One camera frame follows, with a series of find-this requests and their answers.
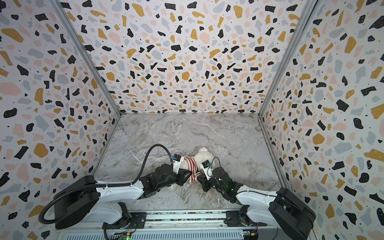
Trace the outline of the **white plush teddy bear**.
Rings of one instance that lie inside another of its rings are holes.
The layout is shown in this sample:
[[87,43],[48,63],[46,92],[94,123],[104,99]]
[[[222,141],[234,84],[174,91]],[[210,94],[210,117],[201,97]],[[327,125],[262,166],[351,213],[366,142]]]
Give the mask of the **white plush teddy bear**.
[[[203,176],[205,176],[202,168],[201,168],[201,163],[208,160],[210,162],[210,160],[213,160],[214,156],[208,151],[208,149],[206,147],[203,147],[203,148],[200,148],[199,151],[194,155],[192,156],[195,158],[196,162],[198,163],[199,165],[199,169],[202,173]],[[179,170],[188,170],[188,165],[187,163],[185,163],[184,161],[181,163],[181,166],[180,166],[180,169]],[[173,184],[172,186],[170,186],[169,188],[171,188],[172,190],[174,190],[176,187],[178,187],[179,185],[177,184]]]

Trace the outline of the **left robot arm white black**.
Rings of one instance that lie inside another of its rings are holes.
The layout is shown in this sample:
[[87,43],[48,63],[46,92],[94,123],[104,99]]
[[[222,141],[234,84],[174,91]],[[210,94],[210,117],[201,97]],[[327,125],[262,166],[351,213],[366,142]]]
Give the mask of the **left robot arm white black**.
[[55,227],[66,229],[82,222],[100,222],[106,229],[122,229],[134,219],[125,200],[142,200],[162,188],[182,186],[192,175],[192,171],[183,169],[175,173],[170,164],[163,164],[135,184],[104,183],[85,176],[58,194]]

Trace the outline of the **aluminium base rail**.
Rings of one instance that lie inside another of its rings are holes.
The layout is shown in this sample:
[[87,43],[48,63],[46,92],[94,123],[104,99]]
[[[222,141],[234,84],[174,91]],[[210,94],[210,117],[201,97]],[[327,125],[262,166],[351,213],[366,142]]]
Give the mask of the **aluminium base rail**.
[[57,230],[54,240],[288,240],[282,230],[266,227],[228,227],[224,210],[146,211],[143,229],[102,229],[102,223],[84,222]]

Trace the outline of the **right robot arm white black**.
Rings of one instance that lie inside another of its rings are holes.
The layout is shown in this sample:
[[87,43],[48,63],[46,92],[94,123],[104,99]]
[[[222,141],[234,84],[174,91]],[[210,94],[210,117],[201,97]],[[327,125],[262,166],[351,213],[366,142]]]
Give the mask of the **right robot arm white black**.
[[314,227],[316,214],[287,188],[278,191],[252,189],[233,181],[222,168],[208,170],[197,176],[204,192],[219,192],[237,211],[227,211],[228,227],[255,227],[266,224],[282,230],[292,240],[306,240]]

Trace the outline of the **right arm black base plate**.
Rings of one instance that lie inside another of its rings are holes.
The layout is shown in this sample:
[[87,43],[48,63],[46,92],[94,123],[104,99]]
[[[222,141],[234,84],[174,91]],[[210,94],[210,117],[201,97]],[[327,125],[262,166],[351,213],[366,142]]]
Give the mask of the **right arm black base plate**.
[[250,218],[240,210],[226,211],[224,224],[228,227],[266,227],[265,223],[252,222]]

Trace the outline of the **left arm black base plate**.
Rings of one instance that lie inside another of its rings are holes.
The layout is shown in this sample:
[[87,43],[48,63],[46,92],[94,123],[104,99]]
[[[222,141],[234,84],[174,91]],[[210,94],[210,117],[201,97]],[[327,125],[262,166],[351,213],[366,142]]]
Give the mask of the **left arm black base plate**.
[[146,223],[146,212],[129,212],[128,215],[123,216],[114,224],[104,223],[103,230],[120,230],[131,227],[133,230],[143,229]]

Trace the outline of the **red white striped sweater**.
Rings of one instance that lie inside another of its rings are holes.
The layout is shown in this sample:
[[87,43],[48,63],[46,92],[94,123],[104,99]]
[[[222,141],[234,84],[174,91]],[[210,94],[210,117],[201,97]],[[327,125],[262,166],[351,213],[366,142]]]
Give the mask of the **red white striped sweater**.
[[184,157],[184,162],[187,163],[188,165],[188,170],[192,172],[191,176],[188,179],[188,183],[192,184],[197,180],[198,176],[201,176],[202,173],[199,169],[199,165],[196,162],[195,158],[192,156],[185,156]]

